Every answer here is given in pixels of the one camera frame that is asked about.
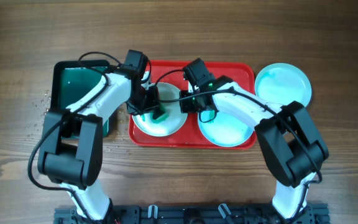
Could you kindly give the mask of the green yellow sponge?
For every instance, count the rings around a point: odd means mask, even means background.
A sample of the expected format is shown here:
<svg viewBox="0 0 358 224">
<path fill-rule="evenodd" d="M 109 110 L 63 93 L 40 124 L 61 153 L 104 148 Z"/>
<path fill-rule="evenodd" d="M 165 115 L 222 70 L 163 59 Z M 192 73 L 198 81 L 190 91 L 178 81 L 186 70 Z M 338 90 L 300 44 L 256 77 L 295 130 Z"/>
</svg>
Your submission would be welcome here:
<svg viewBox="0 0 358 224">
<path fill-rule="evenodd" d="M 153 123 L 161 123 L 169 117 L 169 114 L 164 106 L 160 105 L 158 108 L 154 109 L 152 115 L 150 116 Z"/>
</svg>

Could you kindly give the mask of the white plate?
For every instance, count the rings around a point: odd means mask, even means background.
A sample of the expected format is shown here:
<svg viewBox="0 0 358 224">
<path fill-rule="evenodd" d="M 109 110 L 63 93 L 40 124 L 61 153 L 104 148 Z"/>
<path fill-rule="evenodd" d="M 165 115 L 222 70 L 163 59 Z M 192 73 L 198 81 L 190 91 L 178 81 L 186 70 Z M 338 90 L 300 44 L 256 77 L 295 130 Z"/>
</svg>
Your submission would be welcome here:
<svg viewBox="0 0 358 224">
<path fill-rule="evenodd" d="M 169 83 L 157 85 L 161 100 L 174 100 L 180 97 L 180 89 Z M 161 123 L 153 123 L 152 113 L 132 116 L 135 125 L 145 134 L 155 137 L 164 137 L 178 131 L 185 123 L 188 114 L 182 113 L 179 102 L 162 103 L 169 117 Z"/>
</svg>

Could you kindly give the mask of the light blue plate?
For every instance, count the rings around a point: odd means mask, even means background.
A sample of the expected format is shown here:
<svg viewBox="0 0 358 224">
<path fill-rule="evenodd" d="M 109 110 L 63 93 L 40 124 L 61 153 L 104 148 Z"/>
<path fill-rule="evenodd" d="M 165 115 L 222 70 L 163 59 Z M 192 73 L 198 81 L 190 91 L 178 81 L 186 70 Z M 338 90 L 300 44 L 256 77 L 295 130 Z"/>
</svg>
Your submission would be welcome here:
<svg viewBox="0 0 358 224">
<path fill-rule="evenodd" d="M 198 126 L 202 135 L 209 142 L 221 147 L 240 146 L 253 133 L 253 130 L 246 124 L 223 112 L 200 112 Z"/>
<path fill-rule="evenodd" d="M 288 63 L 273 63 L 261 69 L 254 88 L 258 97 L 282 105 L 297 101 L 307 107 L 312 98 L 311 83 L 306 74 Z"/>
</svg>

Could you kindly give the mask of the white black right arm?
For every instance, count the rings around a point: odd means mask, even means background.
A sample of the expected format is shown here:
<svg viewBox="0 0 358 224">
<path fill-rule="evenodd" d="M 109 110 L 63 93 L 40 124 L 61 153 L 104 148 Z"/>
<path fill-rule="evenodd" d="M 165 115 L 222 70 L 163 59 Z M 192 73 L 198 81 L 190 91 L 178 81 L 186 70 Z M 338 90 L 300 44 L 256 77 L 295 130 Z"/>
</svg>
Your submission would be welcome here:
<svg viewBox="0 0 358 224">
<path fill-rule="evenodd" d="M 288 222 L 306 207 L 311 184 L 322 181 L 328 147 L 307 109 L 299 102 L 263 100 L 223 76 L 196 91 L 181 91 L 184 112 L 214 110 L 233 116 L 256 133 L 265 163 L 277 180 L 272 205 Z"/>
</svg>

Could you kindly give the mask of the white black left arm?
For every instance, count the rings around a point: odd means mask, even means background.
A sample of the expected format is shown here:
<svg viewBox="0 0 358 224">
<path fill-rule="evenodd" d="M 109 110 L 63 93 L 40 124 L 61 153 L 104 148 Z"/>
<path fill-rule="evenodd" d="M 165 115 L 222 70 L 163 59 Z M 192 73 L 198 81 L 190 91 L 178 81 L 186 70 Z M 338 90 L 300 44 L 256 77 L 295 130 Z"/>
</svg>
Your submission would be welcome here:
<svg viewBox="0 0 358 224">
<path fill-rule="evenodd" d="M 76 205 L 74 220 L 83 223 L 120 223 L 112 200 L 103 192 L 98 175 L 103 161 L 103 126 L 123 103 L 137 114 L 146 113 L 141 101 L 146 98 L 145 84 L 150 83 L 151 67 L 119 65 L 105 70 L 81 66 L 69 80 L 53 79 L 52 102 L 63 96 L 76 101 L 61 108 L 52 106 L 46 114 L 42 138 L 28 163 L 28 176 L 38 188 L 32 163 L 38 159 L 39 173 L 66 191 Z M 60 85 L 68 85 L 64 94 Z"/>
</svg>

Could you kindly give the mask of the red plastic tray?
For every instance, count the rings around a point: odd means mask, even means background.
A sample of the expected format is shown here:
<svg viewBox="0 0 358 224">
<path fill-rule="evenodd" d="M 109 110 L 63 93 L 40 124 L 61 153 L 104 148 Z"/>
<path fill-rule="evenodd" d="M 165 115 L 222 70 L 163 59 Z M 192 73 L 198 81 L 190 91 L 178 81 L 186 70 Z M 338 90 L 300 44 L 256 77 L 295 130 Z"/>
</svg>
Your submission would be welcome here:
<svg viewBox="0 0 358 224">
<path fill-rule="evenodd" d="M 206 62 L 208 70 L 216 77 L 225 75 L 237 82 L 240 87 L 250 93 L 254 93 L 255 75 L 252 69 L 244 63 L 234 62 Z M 198 115 L 188 114 L 184 125 L 175 133 L 155 137 L 143 133 L 134 123 L 132 117 L 129 120 L 129 136 L 132 141 L 140 146 L 150 147 L 185 147 L 200 149 L 236 149 L 244 150 L 254 145 L 257 140 L 256 133 L 253 131 L 251 137 L 240 146 L 221 147 L 209 142 L 201 133 L 198 126 Z"/>
</svg>

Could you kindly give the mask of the black water tray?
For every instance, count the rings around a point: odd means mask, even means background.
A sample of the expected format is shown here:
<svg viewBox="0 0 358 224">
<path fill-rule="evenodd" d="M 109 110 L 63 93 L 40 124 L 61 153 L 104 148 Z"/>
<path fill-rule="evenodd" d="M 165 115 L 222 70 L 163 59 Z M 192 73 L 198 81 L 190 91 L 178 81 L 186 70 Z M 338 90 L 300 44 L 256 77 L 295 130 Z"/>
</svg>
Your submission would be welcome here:
<svg viewBox="0 0 358 224">
<path fill-rule="evenodd" d="M 50 109 L 65 109 L 89 93 L 101 74 L 81 67 L 76 60 L 61 61 L 53 69 Z"/>
</svg>

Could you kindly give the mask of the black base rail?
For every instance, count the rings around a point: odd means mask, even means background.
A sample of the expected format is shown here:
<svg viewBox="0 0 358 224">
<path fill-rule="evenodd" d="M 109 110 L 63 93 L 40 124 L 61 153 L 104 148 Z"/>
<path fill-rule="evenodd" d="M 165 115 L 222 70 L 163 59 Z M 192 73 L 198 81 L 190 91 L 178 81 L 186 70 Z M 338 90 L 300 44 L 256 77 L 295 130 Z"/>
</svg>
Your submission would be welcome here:
<svg viewBox="0 0 358 224">
<path fill-rule="evenodd" d="M 98 223 L 331 223 L 328 205 L 325 203 L 308 203 L 293 222 L 287 222 L 269 203 L 233 206 L 220 204 L 213 206 L 178 206 L 158 207 L 150 205 L 114 205 L 116 220 Z M 76 213 L 76 207 L 56 208 L 53 223 L 88 223 Z"/>
</svg>

